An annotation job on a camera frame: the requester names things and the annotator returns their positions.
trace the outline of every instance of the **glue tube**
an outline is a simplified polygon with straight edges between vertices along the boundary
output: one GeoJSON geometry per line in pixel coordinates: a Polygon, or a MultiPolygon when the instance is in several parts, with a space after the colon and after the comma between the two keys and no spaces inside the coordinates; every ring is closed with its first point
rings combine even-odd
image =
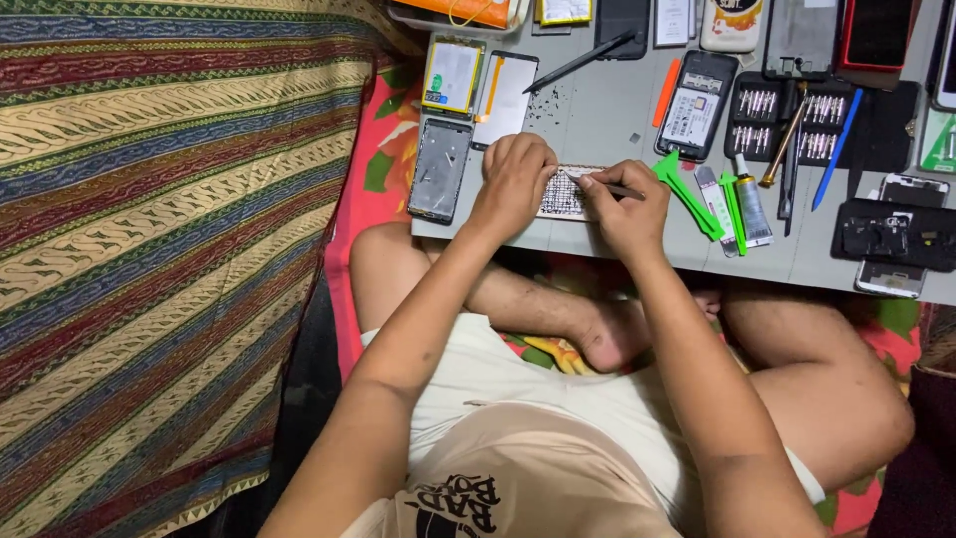
{"type": "Polygon", "coordinates": [[[767,216],[764,215],[764,207],[760,204],[757,181],[747,170],[743,153],[737,153],[733,159],[737,162],[737,181],[733,182],[733,187],[740,203],[740,217],[744,221],[747,247],[769,245],[773,243],[773,232],[771,225],[767,223],[767,216]]]}

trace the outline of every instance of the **orange box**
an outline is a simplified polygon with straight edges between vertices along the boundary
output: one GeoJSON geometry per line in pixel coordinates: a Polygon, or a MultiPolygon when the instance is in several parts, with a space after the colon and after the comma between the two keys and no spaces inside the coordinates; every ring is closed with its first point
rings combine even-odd
{"type": "Polygon", "coordinates": [[[457,23],[464,23],[471,17],[475,22],[487,24],[495,28],[506,29],[508,27],[508,3],[509,0],[396,0],[416,8],[425,8],[426,10],[437,11],[439,13],[451,14],[460,20],[457,23]]]}

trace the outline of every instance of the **green plastic opening tool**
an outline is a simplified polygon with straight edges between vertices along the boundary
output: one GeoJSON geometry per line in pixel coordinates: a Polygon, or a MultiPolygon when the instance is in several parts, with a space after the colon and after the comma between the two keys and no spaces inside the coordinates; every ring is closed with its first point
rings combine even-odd
{"type": "Polygon", "coordinates": [[[687,207],[690,215],[697,221],[697,226],[700,227],[701,232],[704,232],[711,241],[719,241],[720,238],[724,236],[724,229],[721,228],[717,217],[710,214],[710,212],[697,201],[697,198],[690,193],[687,184],[684,183],[684,180],[678,175],[677,158],[678,152],[672,151],[651,169],[658,174],[658,179],[665,182],[666,185],[670,187],[670,190],[684,202],[684,206],[687,207]]]}
{"type": "Polygon", "coordinates": [[[727,200],[727,211],[730,213],[730,222],[733,223],[733,235],[737,239],[737,250],[740,256],[747,255],[747,238],[744,236],[744,221],[740,218],[740,204],[737,203],[737,190],[733,187],[733,182],[737,181],[732,173],[723,172],[717,185],[724,190],[724,198],[727,200]]]}

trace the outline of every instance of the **white bottle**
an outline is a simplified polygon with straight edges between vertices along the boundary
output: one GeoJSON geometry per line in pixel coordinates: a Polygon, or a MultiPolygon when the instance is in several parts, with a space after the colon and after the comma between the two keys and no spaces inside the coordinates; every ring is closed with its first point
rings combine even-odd
{"type": "Polygon", "coordinates": [[[715,53],[749,53],[760,38],[764,0],[706,0],[701,48],[715,53]]]}

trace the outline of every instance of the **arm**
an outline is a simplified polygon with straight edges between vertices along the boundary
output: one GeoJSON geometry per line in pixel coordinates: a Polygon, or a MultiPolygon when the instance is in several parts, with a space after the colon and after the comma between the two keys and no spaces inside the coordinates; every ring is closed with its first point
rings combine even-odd
{"type": "Polygon", "coordinates": [[[664,256],[669,190],[633,161],[593,175],[597,181],[582,187],[640,290],[664,388],[700,475],[709,533],[825,536],[767,408],[664,256]],[[646,200],[617,202],[601,181],[622,181],[646,200]]]}
{"type": "Polygon", "coordinates": [[[455,317],[491,255],[534,218],[555,164],[535,135],[486,150],[486,183],[471,217],[358,359],[260,538],[338,536],[371,503],[402,489],[412,410],[455,317]]]}

